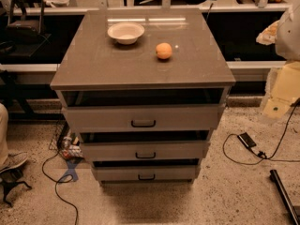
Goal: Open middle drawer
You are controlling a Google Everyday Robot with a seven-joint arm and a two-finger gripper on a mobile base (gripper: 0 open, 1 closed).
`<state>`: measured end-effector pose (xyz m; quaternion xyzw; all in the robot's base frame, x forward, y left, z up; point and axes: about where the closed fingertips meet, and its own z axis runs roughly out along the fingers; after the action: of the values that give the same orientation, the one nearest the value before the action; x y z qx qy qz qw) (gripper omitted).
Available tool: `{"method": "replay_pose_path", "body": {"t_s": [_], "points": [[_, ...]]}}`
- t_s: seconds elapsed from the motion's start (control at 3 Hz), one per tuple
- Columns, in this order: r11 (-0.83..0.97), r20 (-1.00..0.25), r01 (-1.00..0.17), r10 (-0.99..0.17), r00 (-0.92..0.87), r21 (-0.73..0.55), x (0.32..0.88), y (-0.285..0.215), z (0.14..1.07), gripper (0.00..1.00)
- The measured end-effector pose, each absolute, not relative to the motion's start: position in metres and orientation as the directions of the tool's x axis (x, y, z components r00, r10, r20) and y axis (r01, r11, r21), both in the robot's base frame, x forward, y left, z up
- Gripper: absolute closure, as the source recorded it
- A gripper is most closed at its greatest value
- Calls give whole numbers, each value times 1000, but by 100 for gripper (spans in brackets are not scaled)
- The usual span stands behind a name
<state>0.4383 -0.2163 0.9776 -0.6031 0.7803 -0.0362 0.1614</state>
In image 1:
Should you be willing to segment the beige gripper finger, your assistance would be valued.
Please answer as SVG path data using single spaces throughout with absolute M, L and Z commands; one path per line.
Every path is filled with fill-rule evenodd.
M 262 114 L 272 119 L 282 117 L 300 99 L 300 62 L 287 62 L 272 68 L 267 77 Z

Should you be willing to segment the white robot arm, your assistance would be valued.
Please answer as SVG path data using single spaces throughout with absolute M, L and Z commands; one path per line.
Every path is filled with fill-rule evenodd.
M 277 119 L 300 98 L 300 0 L 294 0 L 281 18 L 265 28 L 256 38 L 262 45 L 274 44 L 276 54 L 286 60 L 274 75 L 262 113 Z

